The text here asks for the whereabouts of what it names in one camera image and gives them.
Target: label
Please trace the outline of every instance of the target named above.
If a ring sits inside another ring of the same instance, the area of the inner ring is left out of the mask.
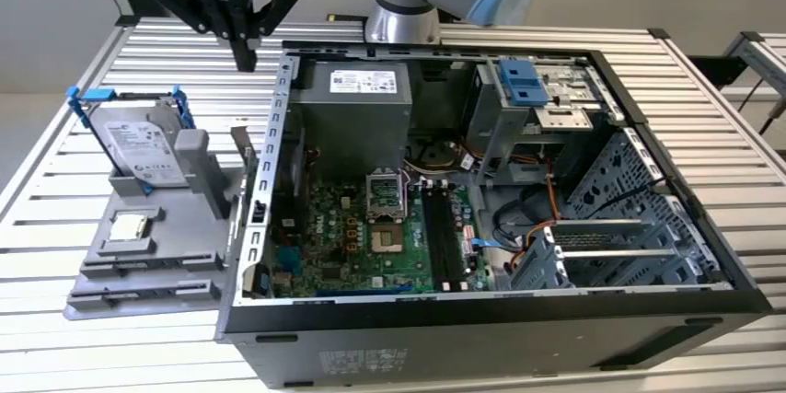
[[[133,176],[151,186],[185,183],[162,129],[147,121],[107,121],[103,129]]]
[[[394,94],[393,71],[332,71],[330,92]]]
[[[465,170],[470,169],[470,165],[474,164],[474,157],[469,154],[464,154],[464,158],[461,158],[461,168]]]
[[[318,352],[321,369],[326,375],[400,372],[405,360],[406,349]]]

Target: aluminum slotted table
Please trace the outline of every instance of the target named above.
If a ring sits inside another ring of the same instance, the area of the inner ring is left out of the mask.
[[[668,37],[647,30],[445,25],[441,38],[446,45],[603,52],[769,303],[786,313],[786,165]],[[180,84],[196,125],[209,131],[210,150],[224,165],[237,164],[228,128],[249,125],[252,140],[264,137],[281,40],[358,42],[361,25],[284,24],[257,51],[257,71],[241,74],[213,38],[172,19],[142,19],[114,28],[78,86],[162,92]],[[79,322],[61,317],[110,193],[109,161],[73,123],[63,107],[0,195],[6,252],[0,255],[0,392],[262,391],[234,347],[210,341],[216,311]],[[648,371],[350,391],[484,388],[607,393],[786,388],[786,315],[756,321]]]

